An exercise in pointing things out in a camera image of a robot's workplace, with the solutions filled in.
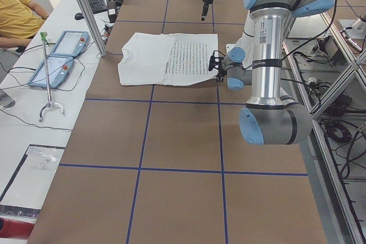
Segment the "white long-sleeve printed shirt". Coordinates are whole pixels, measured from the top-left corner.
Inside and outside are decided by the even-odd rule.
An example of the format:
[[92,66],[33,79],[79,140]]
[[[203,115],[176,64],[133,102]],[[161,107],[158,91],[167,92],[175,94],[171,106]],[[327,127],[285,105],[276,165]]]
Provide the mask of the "white long-sleeve printed shirt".
[[120,84],[189,86],[214,78],[209,60],[217,34],[134,33],[122,47]]

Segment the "black power adapter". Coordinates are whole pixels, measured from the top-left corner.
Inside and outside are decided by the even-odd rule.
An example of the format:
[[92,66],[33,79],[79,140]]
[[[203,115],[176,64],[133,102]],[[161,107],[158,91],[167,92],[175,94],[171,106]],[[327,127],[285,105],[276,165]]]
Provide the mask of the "black power adapter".
[[108,12],[109,22],[114,23],[117,19],[117,16],[118,16],[116,2],[114,0],[110,0],[107,3],[107,9],[108,9],[107,12]]

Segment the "black computer keyboard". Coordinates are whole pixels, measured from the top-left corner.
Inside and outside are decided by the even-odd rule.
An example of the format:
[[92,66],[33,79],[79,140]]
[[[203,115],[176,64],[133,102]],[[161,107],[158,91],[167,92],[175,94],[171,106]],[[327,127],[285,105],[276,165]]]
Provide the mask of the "black computer keyboard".
[[87,0],[93,14],[102,13],[107,11],[107,5],[105,0]]

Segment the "black computer mouse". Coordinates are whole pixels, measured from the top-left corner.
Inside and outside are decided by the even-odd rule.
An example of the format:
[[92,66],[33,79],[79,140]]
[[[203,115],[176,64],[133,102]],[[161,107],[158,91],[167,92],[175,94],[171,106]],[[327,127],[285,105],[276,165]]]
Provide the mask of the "black computer mouse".
[[76,13],[75,16],[74,16],[74,19],[76,21],[79,21],[79,20],[84,19],[84,16],[82,15],[82,13]]

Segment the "upper blue teach pendant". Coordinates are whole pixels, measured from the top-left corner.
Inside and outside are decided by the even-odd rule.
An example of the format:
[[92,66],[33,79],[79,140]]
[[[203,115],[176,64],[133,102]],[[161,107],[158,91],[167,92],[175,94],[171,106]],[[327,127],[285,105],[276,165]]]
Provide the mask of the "upper blue teach pendant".
[[86,48],[89,38],[87,31],[63,31],[50,55],[77,57]]

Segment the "blue teach pendant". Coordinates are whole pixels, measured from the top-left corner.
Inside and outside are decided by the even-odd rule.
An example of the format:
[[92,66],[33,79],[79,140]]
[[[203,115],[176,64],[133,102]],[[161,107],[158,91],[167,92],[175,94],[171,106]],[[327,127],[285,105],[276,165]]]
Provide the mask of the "blue teach pendant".
[[[47,65],[50,88],[56,89],[64,82],[71,72],[74,65],[74,59],[72,57],[48,56]],[[31,87],[46,88],[46,71],[44,61],[41,62],[32,77],[29,79],[28,85]]]
[[63,31],[50,55],[77,57],[86,48],[89,38],[87,31]]

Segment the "lower blue teach pendant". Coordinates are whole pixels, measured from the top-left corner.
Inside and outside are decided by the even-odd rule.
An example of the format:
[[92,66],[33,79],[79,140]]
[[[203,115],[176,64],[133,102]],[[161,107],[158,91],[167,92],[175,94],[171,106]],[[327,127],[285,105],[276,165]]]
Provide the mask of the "lower blue teach pendant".
[[[64,82],[71,72],[74,65],[74,59],[72,57],[48,56],[47,65],[50,88],[56,89]],[[44,61],[41,62],[32,77],[29,79],[28,85],[31,87],[46,88],[46,71]]]

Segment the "metal reacher grabber tool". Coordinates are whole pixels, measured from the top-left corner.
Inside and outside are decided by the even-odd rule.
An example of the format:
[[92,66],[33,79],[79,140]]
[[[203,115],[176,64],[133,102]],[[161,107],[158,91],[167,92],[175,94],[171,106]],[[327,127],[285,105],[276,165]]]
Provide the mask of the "metal reacher grabber tool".
[[49,78],[49,68],[48,68],[48,61],[47,61],[47,52],[46,52],[46,37],[47,32],[40,32],[42,47],[43,47],[43,66],[45,68],[45,76],[46,76],[46,89],[47,89],[47,103],[39,112],[39,122],[42,122],[44,119],[43,113],[47,108],[57,107],[61,110],[61,114],[65,115],[65,110],[60,103],[54,102],[51,94],[51,87],[50,87],[50,78]]

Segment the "person in yellow shirt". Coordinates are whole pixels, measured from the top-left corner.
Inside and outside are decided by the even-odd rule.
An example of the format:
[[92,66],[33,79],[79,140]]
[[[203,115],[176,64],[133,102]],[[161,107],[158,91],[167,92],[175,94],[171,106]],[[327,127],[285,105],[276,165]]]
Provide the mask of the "person in yellow shirt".
[[1,0],[1,48],[28,47],[49,16],[33,0]]

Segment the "clear water bottle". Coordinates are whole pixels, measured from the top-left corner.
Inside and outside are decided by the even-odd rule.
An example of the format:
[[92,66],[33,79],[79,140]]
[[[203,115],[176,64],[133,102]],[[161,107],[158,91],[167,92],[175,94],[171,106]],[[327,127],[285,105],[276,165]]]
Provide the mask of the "clear water bottle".
[[0,104],[2,107],[8,109],[15,105],[15,100],[13,100],[6,92],[0,90]]

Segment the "red fire extinguisher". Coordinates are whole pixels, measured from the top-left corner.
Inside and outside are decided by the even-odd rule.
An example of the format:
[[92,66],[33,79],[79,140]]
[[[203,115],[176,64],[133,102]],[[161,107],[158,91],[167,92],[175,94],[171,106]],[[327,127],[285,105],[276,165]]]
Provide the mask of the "red fire extinguisher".
[[35,224],[14,219],[1,218],[1,238],[27,240]]

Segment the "aluminium frame post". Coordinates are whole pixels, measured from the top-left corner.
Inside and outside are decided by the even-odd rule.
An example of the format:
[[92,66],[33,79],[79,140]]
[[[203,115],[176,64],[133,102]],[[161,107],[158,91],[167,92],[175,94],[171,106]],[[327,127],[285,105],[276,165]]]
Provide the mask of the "aluminium frame post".
[[92,13],[92,9],[90,8],[89,3],[87,0],[77,0],[77,3],[85,18],[90,34],[93,37],[94,43],[96,44],[99,54],[101,57],[104,57],[106,55],[106,47],[101,38],[100,31],[98,29],[96,20],[94,19],[94,15]]

